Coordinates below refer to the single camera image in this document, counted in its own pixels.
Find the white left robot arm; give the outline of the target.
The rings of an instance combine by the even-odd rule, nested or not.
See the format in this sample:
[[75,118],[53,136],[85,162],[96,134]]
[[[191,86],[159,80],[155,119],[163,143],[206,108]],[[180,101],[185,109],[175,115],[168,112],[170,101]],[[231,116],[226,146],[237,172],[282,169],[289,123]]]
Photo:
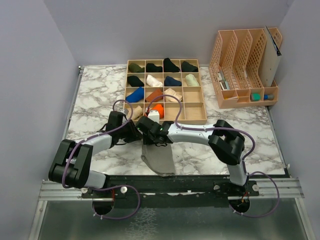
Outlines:
[[93,188],[97,196],[106,197],[111,186],[105,174],[90,170],[92,157],[116,146],[120,140],[127,144],[143,138],[132,120],[126,124],[123,120],[127,120],[124,113],[111,111],[108,122],[95,135],[78,143],[62,140],[48,172],[49,180],[67,188]]

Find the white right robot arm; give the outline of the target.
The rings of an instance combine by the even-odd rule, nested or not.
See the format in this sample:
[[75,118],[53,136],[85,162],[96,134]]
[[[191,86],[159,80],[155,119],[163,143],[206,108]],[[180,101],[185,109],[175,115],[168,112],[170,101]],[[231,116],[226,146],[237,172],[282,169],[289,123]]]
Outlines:
[[248,189],[248,175],[242,161],[245,138],[225,120],[213,125],[180,124],[164,121],[162,124],[141,117],[136,128],[143,134],[145,145],[165,147],[174,143],[194,143],[209,146],[217,158],[227,165],[230,191],[240,196]]

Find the grey underwear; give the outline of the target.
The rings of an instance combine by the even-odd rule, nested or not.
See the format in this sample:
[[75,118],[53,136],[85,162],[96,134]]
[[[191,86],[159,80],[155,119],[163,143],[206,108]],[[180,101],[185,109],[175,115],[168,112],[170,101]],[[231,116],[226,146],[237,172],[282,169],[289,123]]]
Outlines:
[[176,174],[173,151],[170,145],[155,146],[143,144],[141,148],[141,159],[154,173],[161,177]]

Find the beige boxer underwear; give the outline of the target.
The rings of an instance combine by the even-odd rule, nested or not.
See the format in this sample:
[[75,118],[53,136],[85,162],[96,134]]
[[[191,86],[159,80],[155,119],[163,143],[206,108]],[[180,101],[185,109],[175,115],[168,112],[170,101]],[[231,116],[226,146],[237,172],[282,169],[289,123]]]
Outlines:
[[179,94],[178,92],[176,92],[174,89],[172,88],[168,88],[164,91],[164,99],[166,103],[177,103],[177,102],[181,102],[182,101],[182,95]]

